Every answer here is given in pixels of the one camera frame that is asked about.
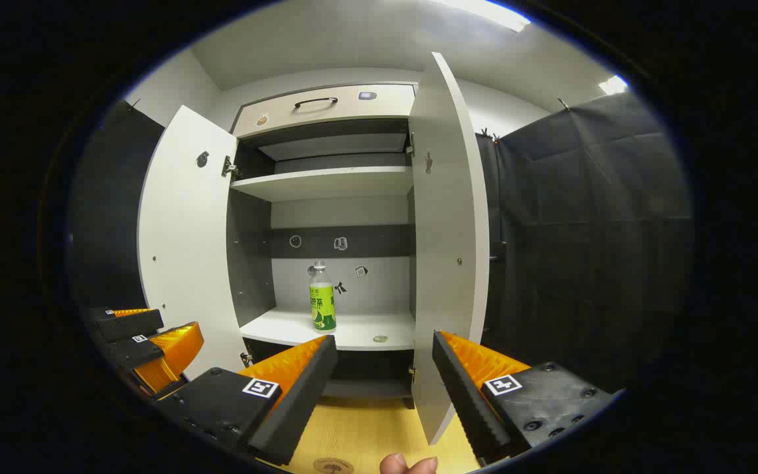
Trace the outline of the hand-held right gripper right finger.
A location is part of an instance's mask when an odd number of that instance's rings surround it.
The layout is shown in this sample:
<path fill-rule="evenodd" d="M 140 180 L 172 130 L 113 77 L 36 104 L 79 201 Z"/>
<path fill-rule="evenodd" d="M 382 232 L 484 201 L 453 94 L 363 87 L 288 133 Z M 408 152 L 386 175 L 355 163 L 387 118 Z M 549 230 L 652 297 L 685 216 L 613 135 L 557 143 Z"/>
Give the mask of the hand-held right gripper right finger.
<path fill-rule="evenodd" d="M 563 364 L 521 363 L 447 331 L 434 333 L 432 357 L 482 466 L 565 437 L 618 397 Z"/>

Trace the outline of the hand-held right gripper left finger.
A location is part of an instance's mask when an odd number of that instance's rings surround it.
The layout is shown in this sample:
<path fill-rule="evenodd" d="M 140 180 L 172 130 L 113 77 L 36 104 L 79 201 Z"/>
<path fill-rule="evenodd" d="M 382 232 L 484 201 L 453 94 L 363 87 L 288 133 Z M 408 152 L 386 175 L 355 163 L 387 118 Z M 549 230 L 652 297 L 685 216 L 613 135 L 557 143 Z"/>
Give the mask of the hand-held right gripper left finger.
<path fill-rule="evenodd" d="M 335 337 L 319 336 L 240 372 L 210 368 L 155 408 L 225 454 L 287 465 L 337 360 Z"/>

